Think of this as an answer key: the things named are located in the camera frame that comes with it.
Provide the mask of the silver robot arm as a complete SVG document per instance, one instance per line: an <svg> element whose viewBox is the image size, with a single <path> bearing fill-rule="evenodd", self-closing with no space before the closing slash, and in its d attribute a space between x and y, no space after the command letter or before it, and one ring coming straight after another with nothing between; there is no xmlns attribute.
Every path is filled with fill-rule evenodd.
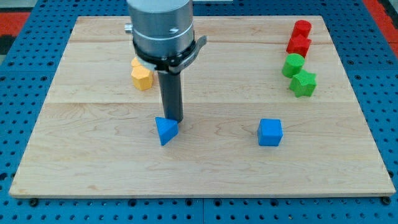
<svg viewBox="0 0 398 224"><path fill-rule="evenodd" d="M206 44L195 38L191 0L127 0L136 55L151 70L179 73Z"/></svg>

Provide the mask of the yellow block behind arm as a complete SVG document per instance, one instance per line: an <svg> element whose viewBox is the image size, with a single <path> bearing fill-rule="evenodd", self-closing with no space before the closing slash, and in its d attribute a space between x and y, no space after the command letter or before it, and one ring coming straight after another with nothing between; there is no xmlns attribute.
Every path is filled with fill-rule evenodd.
<svg viewBox="0 0 398 224"><path fill-rule="evenodd" d="M136 67L140 67L142 66L142 64L140 63L140 61L138 60L137 57L134 57L131 61L131 67L132 68L136 68Z"/></svg>

